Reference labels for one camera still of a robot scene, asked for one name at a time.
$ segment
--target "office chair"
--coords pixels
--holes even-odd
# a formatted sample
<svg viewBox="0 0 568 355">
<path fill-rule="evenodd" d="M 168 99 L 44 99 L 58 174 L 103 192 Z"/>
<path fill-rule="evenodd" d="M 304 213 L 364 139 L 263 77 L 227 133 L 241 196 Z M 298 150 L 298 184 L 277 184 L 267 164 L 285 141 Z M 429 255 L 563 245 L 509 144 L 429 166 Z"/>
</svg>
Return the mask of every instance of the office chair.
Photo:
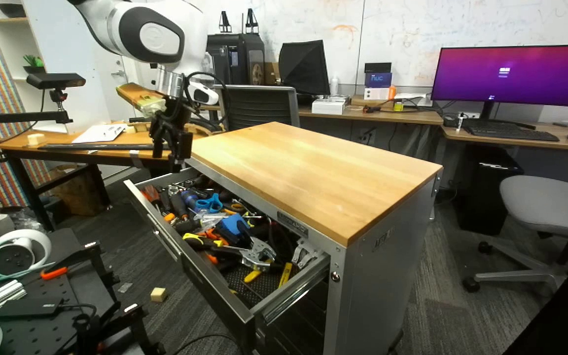
<svg viewBox="0 0 568 355">
<path fill-rule="evenodd" d="M 563 265 L 568 259 L 568 182 L 539 176 L 511 176 L 502 182 L 500 192 L 509 217 L 537 231 L 539 237 L 565 239 L 567 247 L 557 267 L 549 267 L 515 251 L 502 239 L 486 237 L 486 241 L 480 243 L 482 253 L 500 251 L 527 267 L 527 271 L 474 275 L 464 279 L 464 288 L 476 292 L 482 283 L 547 283 L 553 290 L 559 290 L 567 279 Z"/>
<path fill-rule="evenodd" d="M 300 127 L 298 95 L 293 87 L 225 85 L 222 87 L 222 105 L 227 131 L 273 121 Z"/>
</svg>

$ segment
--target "paper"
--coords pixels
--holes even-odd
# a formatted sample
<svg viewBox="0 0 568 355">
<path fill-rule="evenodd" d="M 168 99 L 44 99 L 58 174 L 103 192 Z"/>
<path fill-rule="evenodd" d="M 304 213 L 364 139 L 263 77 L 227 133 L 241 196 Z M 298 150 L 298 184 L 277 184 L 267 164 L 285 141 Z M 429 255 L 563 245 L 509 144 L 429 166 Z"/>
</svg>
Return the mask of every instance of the paper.
<svg viewBox="0 0 568 355">
<path fill-rule="evenodd" d="M 127 131 L 127 125 L 97 125 L 89 127 L 81 137 L 74 142 L 113 142 Z"/>
</svg>

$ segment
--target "purple screen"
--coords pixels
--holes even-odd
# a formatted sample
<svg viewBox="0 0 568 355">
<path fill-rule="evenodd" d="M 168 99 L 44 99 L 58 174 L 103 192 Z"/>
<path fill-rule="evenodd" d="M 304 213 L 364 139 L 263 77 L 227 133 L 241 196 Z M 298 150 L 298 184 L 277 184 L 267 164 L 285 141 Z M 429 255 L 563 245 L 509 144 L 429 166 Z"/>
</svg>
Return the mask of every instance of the purple screen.
<svg viewBox="0 0 568 355">
<path fill-rule="evenodd" d="M 568 107 L 568 46 L 442 48 L 433 99 Z"/>
</svg>

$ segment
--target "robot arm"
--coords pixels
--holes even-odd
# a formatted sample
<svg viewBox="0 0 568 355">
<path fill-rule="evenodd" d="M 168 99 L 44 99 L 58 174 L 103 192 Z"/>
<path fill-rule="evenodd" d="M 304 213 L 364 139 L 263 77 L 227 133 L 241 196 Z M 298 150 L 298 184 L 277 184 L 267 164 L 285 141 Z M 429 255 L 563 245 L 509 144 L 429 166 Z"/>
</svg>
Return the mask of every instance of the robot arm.
<svg viewBox="0 0 568 355">
<path fill-rule="evenodd" d="M 180 75 L 202 71 L 208 24 L 202 8 L 188 0 L 70 0 L 87 22 L 93 38 L 107 52 L 145 64 L 160 64 L 158 91 L 180 97 Z M 218 93 L 200 83 L 188 83 L 188 93 L 206 105 L 218 103 Z"/>
</svg>

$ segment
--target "drawer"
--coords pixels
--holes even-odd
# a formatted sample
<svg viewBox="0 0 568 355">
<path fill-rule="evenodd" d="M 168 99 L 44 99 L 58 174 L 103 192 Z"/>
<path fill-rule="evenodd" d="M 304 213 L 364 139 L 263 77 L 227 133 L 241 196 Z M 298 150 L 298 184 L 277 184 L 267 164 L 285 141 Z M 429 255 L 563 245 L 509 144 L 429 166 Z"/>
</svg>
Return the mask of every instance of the drawer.
<svg viewBox="0 0 568 355">
<path fill-rule="evenodd" d="M 245 290 L 247 286 L 243 288 L 243 277 L 249 275 L 251 269 L 241 267 L 233 273 L 223 275 L 202 253 L 194 251 L 170 223 L 164 221 L 160 210 L 152 206 L 141 190 L 145 186 L 166 188 L 168 184 L 188 182 L 200 176 L 202 174 L 196 170 L 184 170 L 180 174 L 168 174 L 141 184 L 133 182 L 125 184 L 131 190 L 133 198 L 137 200 L 135 206 L 141 212 L 141 215 L 149 219 L 156 229 L 158 241 L 182 265 L 184 273 L 206 296 L 206 300 L 212 304 L 212 308 L 229 328 L 229 332 L 235 334 L 243 354 L 251 354 L 251 350 L 269 344 L 267 338 L 281 332 L 277 330 L 281 328 L 279 324 L 289 324 L 285 322 L 287 314 L 296 310 L 302 310 L 300 314 L 304 316 L 312 314 L 308 312 L 308 306 L 304 306 L 304 298 L 310 298 L 312 300 L 310 304 L 324 302 L 324 306 L 320 306 L 318 310 L 318 316 L 310 318 L 314 318 L 314 322 L 326 322 L 328 269 L 330 269 L 330 257 L 326 253 L 320 253 L 320 257 L 314 259 L 308 267 L 300 271 L 296 269 L 296 273 L 285 286 L 279 286 L 281 273 L 261 275 L 255 286 L 251 286 L 253 292 L 249 294 Z"/>
</svg>

